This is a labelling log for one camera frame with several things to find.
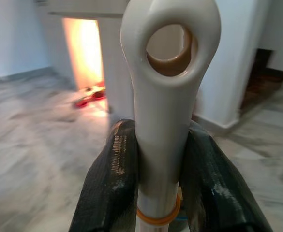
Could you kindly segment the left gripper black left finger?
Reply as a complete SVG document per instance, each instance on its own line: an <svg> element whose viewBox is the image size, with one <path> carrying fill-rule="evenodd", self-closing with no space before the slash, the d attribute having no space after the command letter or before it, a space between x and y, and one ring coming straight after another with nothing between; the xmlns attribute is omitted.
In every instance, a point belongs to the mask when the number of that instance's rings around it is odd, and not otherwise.
<svg viewBox="0 0 283 232"><path fill-rule="evenodd" d="M138 197L135 122L114 124L86 175L71 232L134 232Z"/></svg>

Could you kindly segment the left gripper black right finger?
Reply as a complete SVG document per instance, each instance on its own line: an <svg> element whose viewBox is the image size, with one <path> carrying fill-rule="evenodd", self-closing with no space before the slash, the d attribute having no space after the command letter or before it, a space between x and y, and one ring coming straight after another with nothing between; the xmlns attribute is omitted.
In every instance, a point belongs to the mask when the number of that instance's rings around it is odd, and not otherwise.
<svg viewBox="0 0 283 232"><path fill-rule="evenodd" d="M189 127L180 186L192 232L270 232L242 175L196 122Z"/></svg>

